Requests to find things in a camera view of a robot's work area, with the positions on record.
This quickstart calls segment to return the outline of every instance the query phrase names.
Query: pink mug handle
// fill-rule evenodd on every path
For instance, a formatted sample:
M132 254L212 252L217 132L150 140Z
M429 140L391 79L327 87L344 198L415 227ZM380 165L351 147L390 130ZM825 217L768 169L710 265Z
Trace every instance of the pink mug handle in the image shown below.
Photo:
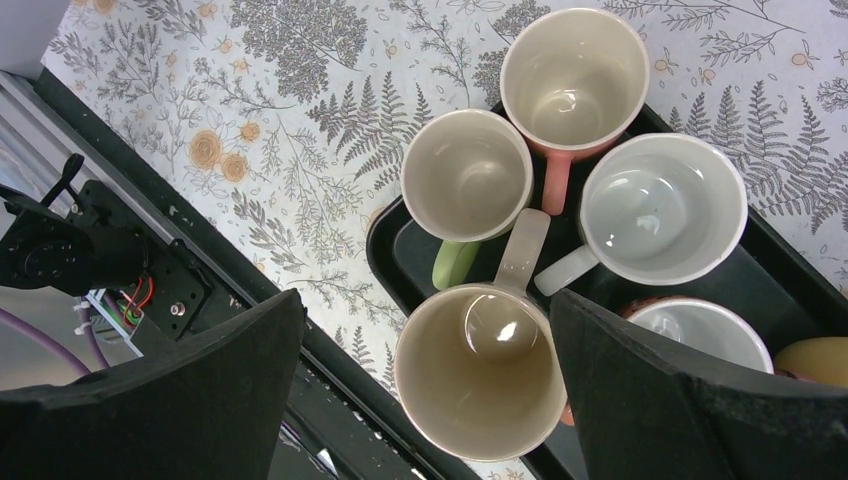
M542 211L548 215L559 215L565 209L565 192L568 190L568 173L574 154L551 152L547 155L545 189L542 193Z

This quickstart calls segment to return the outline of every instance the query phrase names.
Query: ceramic mug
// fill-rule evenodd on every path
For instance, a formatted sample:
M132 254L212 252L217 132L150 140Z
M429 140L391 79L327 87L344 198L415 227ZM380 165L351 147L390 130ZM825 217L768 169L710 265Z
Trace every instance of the ceramic mug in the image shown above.
M412 218L442 239L433 285L465 280L480 242L512 228L530 203L533 164L521 134L485 110L457 110L412 139L400 173Z
M573 162L611 147L645 103L648 52L603 10L543 15L512 43L501 67L504 109L547 158L542 210L562 213Z
M400 403L418 431L452 455L515 458L559 423L567 395L551 329L525 293L549 224L548 215L524 210L494 282L433 295L400 334Z
M789 345L774 358L798 378L848 388L848 337L821 337Z
M677 285L712 271L745 229L748 203L730 160L687 135L640 135L607 153L583 187L585 244L536 276L553 295L603 264L643 285Z
M627 321L722 360L774 373L757 332L721 305L686 297L659 299L640 304Z

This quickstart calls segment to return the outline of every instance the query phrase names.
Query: mug rim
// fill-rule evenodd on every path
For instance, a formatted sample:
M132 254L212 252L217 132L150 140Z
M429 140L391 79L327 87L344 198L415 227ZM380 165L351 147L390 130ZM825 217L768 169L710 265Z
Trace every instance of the mug rim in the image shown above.
M542 443L544 443L545 440L551 435L551 432L553 432L554 429L559 424L560 418L562 417L562 410L565 409L566 402L568 401L568 391L565 388L565 379L564 378L562 379L563 380L562 390L561 390L562 393L560 395L562 397L562 399L561 399L562 400L562 408L558 409L559 411L555 412L555 415L552 416L552 418L550 420L550 425L548 425L544 429L544 431L540 432L538 437L536 439L534 439L532 442L528 443L525 447L516 449L514 452L509 452L508 454L503 455L503 456L491 457L491 458L474 458L474 457L471 457L471 456L468 456L468 455L462 455L460 453L449 450L448 448L442 446L439 442L435 441L430 436L430 434L425 429L423 429L421 427L421 425L418 423L416 418L410 413L410 411L409 411L409 409L406 405L406 402L403 399L403 394L401 393L401 387L400 387L401 383L398 381L398 378L399 378L398 370L401 367L401 364L403 362L401 361L401 356L398 355L397 352L401 351L401 347L403 345L403 342L408 337L406 335L407 332L409 331L409 329L407 327L410 324L412 324L413 322L421 322L421 321L423 321L423 320L421 320L422 318L426 318L426 317L423 317L423 315L421 313L422 307L428 305L429 303L435 303L435 299L441 299L442 301L450 300L453 297L459 297L463 294L467 294L467 293L473 292L475 290L476 291L487 291L487 292L495 291L498 294L501 294L501 295L508 297L509 299L514 300L515 302L519 303L521 305L522 309L527 314L531 315L534 320L536 320L536 323L537 323L539 329L542 330L542 332L543 332L542 336L545 337L545 340L548 342L548 346L551 349L551 357L554 361L554 366L555 366L556 370L559 371L560 377L562 377L562 371L560 370L560 366L559 366L559 358L558 358L558 355L556 353L556 346L554 345L553 334L551 332L550 320L548 319L548 316L545 314L544 310L542 310L541 307L539 307L538 305L533 303L529 299L529 297L526 296L526 292L521 292L521 291L518 291L518 290L513 290L513 289L510 289L510 288L504 288L504 287L500 287L500 286L497 286L497 285L486 284L486 283L466 283L466 284L462 284L462 285L457 285L455 287L447 288L447 289L442 290L442 291L432 295L431 297L427 298L426 300L424 300L424 302L421 303L421 305L419 305L415 310L413 310L412 313L409 315L409 318L407 319L406 324L404 325L403 329L401 330L400 335L398 336L398 341L397 341L397 344L396 344L396 347L395 347L395 364L394 364L394 368L392 370L392 374L395 377L395 383L397 385L398 403L400 404L401 408L403 409L404 413L406 414L406 418L408 418L409 422L412 423L412 426L414 426L415 429L418 431L418 433L420 433L425 439L427 439L427 441L429 441L430 443L435 445L437 448L439 448L443 452L448 453L450 455L453 455L454 457L460 458L462 460L466 460L466 461L470 461L470 462L480 462L480 463L493 463L493 462L500 462L500 461L504 461L504 460L507 460L507 459L517 458L517 457L520 457L522 455L525 455L525 454L531 452L533 449L535 449L539 445L541 445Z
M645 75L644 75L644 80L643 80L643 85L642 85L642 94L639 96L639 101L636 102L635 108L633 108L633 110L630 112L630 114L627 116L627 118L621 123L621 125L618 126L618 128L616 128L612 132L608 133L607 135L605 135L605 136L603 136L603 137L601 137L597 140L588 142L588 143L581 143L581 144L575 144L575 145L563 145L563 144L549 142L549 141L543 140L543 139L539 138L538 136L534 135L533 133L531 133L527 128L525 128L521 124L521 122L519 122L518 120L515 119L515 116L513 115L512 108L510 108L509 102L506 100L506 95L504 95L504 91L506 90L505 85L504 85L504 79L506 78L506 75L503 74L503 70L509 64L509 60L513 56L513 53L515 52L515 48L513 48L513 47L518 45L518 43L521 41L521 39L523 37L529 35L528 32L530 30L532 30L532 27L534 25L544 23L544 22L547 22L547 21L551 21L551 19L554 18L554 17L574 15L574 14L586 14L586 13L603 15L607 18L615 20L616 22L618 22L619 25L623 26L630 33L630 35L636 40L636 42L639 45L639 51L642 52L642 60L645 63ZM596 147L599 147L601 145L604 145L605 143L608 143L608 142L618 138L624 132L624 130L626 130L627 127L630 126L631 123L633 123L633 120L636 118L636 115L638 115L639 112L642 111L642 107L645 105L645 99L648 97L648 88L650 87L650 84L651 84L651 66L650 66L650 59L648 57L648 49L645 46L645 42L642 41L642 37L639 36L639 33L636 30L634 30L633 27L630 26L630 24L628 24L627 22L622 20L621 17L619 17L618 15L607 12L606 10L590 8L590 7L564 8L562 10L556 10L556 11L553 11L553 12L549 12L549 13L546 13L545 15L542 15L541 17L537 18L532 23L530 23L530 25L525 27L521 31L521 33L519 33L518 36L515 37L515 40L512 42L512 45L509 46L509 49L507 50L506 55L504 56L503 63L501 64L500 78L499 78L499 81L498 81L498 86L499 86L499 89L500 89L499 93L500 93L500 96L501 96L501 103L504 106L504 110L506 111L507 117L510 118L512 123L515 125L515 128L518 129L518 131L521 132L522 135L527 137L527 139L530 140L531 142L534 142L534 143L541 145L542 147L545 147L545 148L548 148L548 149L558 150L558 151L563 151L563 152L580 152L580 151L583 151L583 150L589 150L589 149L596 148Z
M670 307L670 306L686 306L686 307L704 308L704 309L707 309L707 310L711 310L715 313L718 313L723 318L730 320L731 322L733 322L737 327L739 327L745 333L745 335L748 337L748 339L751 340L751 343L753 343L754 348L756 348L757 353L760 356L760 360L762 360L764 368L765 368L764 370L758 370L758 371L762 371L764 373L771 373L771 374L774 373L774 362L772 362L772 360L771 360L771 354L769 353L768 348L766 348L765 342L763 342L762 337L760 337L760 335L756 332L756 330L754 330L754 328L751 326L751 324L746 322L744 318L739 316L739 314L737 314L733 310L730 310L729 308L724 307L722 305L719 305L717 303L710 302L708 300L702 300L700 298L693 298L693 297L666 298L666 299L662 299L662 300L657 300L656 302L637 310L632 315L625 318L625 320L627 320L630 323L633 323L634 319L636 319L637 317L639 317L641 315L647 315L647 314L654 312L656 310L660 310L662 308L666 308L666 307Z
M521 163L524 166L524 185L521 190L520 202L516 203L512 212L509 214L506 220L498 224L498 226L489 229L483 233L478 233L476 235L455 235L452 232L447 232L446 234L444 231L440 231L439 229L433 228L432 225L427 225L426 222L422 222L421 216L416 213L415 207L411 204L411 202L408 201L409 197L407 196L406 181L404 181L404 179L406 178L407 160L409 158L409 152L412 151L416 142L420 141L421 137L426 134L428 130L431 130L433 128L433 125L438 123L439 121L444 121L444 119L446 118L461 115L482 115L484 117L488 117L491 120L497 121L501 124L501 126L506 127L510 134L515 137L515 140L517 141L518 145L521 146L519 148L519 154L521 155ZM424 127L422 127L421 130L419 130L418 133L415 134L415 137L413 137L412 140L409 142L409 145L407 145L406 151L404 152L403 162L401 163L400 168L400 189L401 196L403 197L403 202L404 204L406 204L406 209L409 211L410 216L412 216L412 219L415 220L415 223L417 223L422 229L424 229L424 231L426 231L430 235L433 235L434 237L442 240L462 243L482 242L485 240L489 240L509 230L510 225L515 223L515 220L518 218L518 215L521 213L522 210L524 210L524 208L526 208L527 202L530 200L530 194L533 191L533 160L530 156L530 147L527 146L527 142L524 140L524 137L521 136L521 133L519 133L519 131L512 123L510 123L505 118L494 112L479 108L463 108L460 110L454 110L452 112L439 115L433 120L430 120L430 122L427 123L427 125L424 125Z
M740 202L739 210L736 212L736 229L733 232L733 235L730 237L730 241L727 245L725 245L724 249L721 251L720 255L717 255L713 258L709 263L699 268L696 271L689 272L686 275L681 275L673 278L660 278L660 279L651 279L644 278L640 275L632 275L630 272L625 271L619 266L619 263L611 258L609 255L604 253L600 248L598 248L598 242L592 237L592 234L586 228L587 220L586 220L586 210L588 205L588 198L594 192L595 183L597 182L597 178L600 176L600 166L604 164L604 162L610 161L611 158L614 158L621 151L626 150L628 148L632 148L633 145L642 143L642 142L656 142L656 141L685 141L694 143L700 148L708 150L713 156L716 157L717 160L721 162L721 164L728 169L733 176L734 184L736 186L736 191L739 194L740 198L743 199ZM611 272L616 275L626 278L635 283L639 283L642 285L653 285L653 286L668 286L668 285L679 285L681 283L691 282L692 280L696 280L698 278L703 277L704 275L710 273L721 264L727 257L733 253L733 250L739 244L739 240L742 238L742 234L745 231L745 225L748 223L748 195L745 191L745 183L742 180L741 175L736 170L736 167L733 166L733 163L730 161L727 156L722 153L719 149L713 147L709 143L701 140L700 138L693 137L691 135L684 135L681 133L648 133L644 135L639 135L637 137L631 138L626 142L616 146L609 152L607 152L603 158L598 162L597 165L592 169L589 176L586 178L586 182L583 184L583 192L580 197L580 213L579 213L579 222L578 226L583 235L583 240L591 250L592 253L598 258L599 262L609 269Z

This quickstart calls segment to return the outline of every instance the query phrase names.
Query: black tray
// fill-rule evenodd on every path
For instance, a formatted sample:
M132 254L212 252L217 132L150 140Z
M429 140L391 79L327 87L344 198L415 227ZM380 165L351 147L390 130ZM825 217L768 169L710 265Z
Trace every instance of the black tray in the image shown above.
M504 115L500 105L494 111ZM645 106L620 142L645 133L671 131ZM535 273L583 243L577 232L577 208L586 177L599 159L600 156L572 166L565 211L551 220ZM539 208L541 204L544 172L544 160L534 156L532 208ZM508 237L503 235L483 243L466 282L494 279ZM431 278L440 244L439 239L412 220L401 197L371 226L366 246L368 264L407 315L437 292ZM654 296L679 294L709 300L729 308L750 323L772 355L799 340L848 335L848 300L752 209L748 211L748 224L742 239L730 257L698 280L683 285L651 287L632 283L598 265L569 288L613 312L635 300ZM528 291L549 309L550 298L539 293L533 282ZM557 430L551 439L525 458L526 463L544 478L561 478L558 475L563 474L562 464L571 475L584 477L582 465L575 465L574 451L565 451L578 448L576 435L573 431L568 432L570 429L565 426Z

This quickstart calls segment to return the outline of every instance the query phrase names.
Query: screw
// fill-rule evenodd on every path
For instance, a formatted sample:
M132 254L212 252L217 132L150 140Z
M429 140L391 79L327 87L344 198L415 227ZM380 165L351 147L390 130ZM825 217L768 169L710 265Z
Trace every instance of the screw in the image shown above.
M182 302L177 302L171 305L171 315L175 317L182 317L185 314L185 305Z

